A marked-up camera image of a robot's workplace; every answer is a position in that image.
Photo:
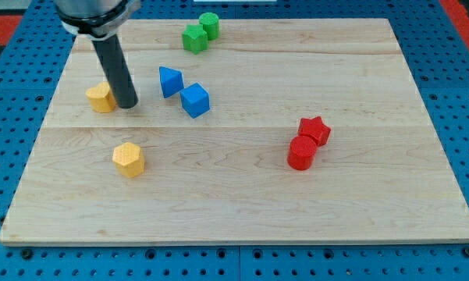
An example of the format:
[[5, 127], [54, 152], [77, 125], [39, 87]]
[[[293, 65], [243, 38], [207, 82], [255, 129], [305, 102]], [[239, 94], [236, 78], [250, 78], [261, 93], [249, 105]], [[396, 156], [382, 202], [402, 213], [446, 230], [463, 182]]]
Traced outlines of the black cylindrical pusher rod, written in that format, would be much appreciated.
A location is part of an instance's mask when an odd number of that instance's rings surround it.
[[120, 108], [133, 108], [138, 103], [137, 92], [126, 64], [117, 34], [103, 41], [92, 41], [116, 104]]

